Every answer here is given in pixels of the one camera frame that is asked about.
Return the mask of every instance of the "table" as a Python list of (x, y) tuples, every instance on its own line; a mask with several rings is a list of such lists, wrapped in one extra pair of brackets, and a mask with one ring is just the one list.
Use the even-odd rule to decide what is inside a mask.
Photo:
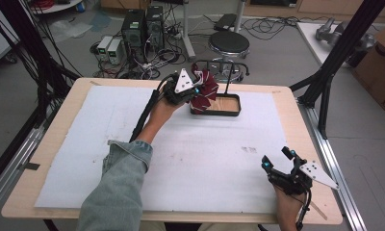
[[(12, 194), (3, 207), (2, 215), (6, 218), (78, 218), (79, 210), (39, 209), (34, 204), (44, 184), (46, 174), (64, 141), (72, 121), (82, 107), (92, 86), (125, 86), (156, 88), (159, 82), (144, 80), (116, 79), (78, 79), (62, 107), (58, 111), (47, 133), (43, 137), (31, 163), (39, 164), (38, 170), (26, 169), (17, 182)], [(306, 125), (296, 105), (295, 98), (287, 87), (230, 85), (232, 91), (257, 91), (272, 93), (288, 146), (303, 159), (319, 162), (315, 147), (307, 131)], [(312, 188), (313, 198), (311, 211), (306, 215), (304, 223), (339, 224), (343, 218), (334, 198), (333, 192), (326, 186), (315, 183)], [(276, 223), (273, 214), (223, 214), (223, 213), (175, 213), (145, 212), (142, 220), (161, 220), (174, 222), (255, 222)]]
[(49, 9), (41, 10), (41, 9), (32, 9), (32, 12), (35, 14), (43, 14), (43, 13), (54, 13), (66, 10), (71, 7), (75, 7), (80, 4), (83, 0), (71, 0), (68, 4), (55, 4)]

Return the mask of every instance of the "round stool seat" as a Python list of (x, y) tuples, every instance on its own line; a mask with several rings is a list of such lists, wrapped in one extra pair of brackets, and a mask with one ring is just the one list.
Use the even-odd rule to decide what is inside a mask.
[(249, 48), (249, 40), (244, 36), (230, 31), (216, 32), (208, 41), (210, 48), (221, 55), (239, 56), (246, 53)]

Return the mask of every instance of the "denim sleeve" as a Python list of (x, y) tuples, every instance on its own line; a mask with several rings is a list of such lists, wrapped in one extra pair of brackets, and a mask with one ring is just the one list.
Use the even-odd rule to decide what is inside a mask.
[(140, 190), (153, 149), (143, 141), (109, 145), (102, 179), (82, 204), (77, 230), (139, 230)]

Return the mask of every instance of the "white paper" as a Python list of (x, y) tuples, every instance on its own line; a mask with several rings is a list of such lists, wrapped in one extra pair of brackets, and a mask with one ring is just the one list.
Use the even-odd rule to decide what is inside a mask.
[[(50, 168), (36, 207), (80, 208), (100, 180), (108, 140), (129, 141), (152, 89), (90, 89)], [(141, 199), (145, 211), (273, 213), (275, 195), (261, 167), (293, 164), (271, 93), (235, 92), (237, 117), (177, 110), (154, 142)]]

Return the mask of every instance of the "hand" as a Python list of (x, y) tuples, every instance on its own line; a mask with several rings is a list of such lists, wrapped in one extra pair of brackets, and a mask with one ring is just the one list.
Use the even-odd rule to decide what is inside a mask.
[(147, 124), (163, 126), (171, 118), (172, 114), (183, 105), (184, 103), (173, 105), (163, 97), (151, 110), (150, 119), (148, 119)]
[(172, 105), (165, 98), (159, 100), (150, 112), (150, 118), (144, 125), (136, 140), (152, 143), (162, 126), (171, 118), (172, 114), (184, 104)]
[(273, 186), (277, 198), (277, 221), (282, 231), (296, 231), (295, 223), (298, 211), (304, 203), (305, 194), (287, 195), (282, 189)]

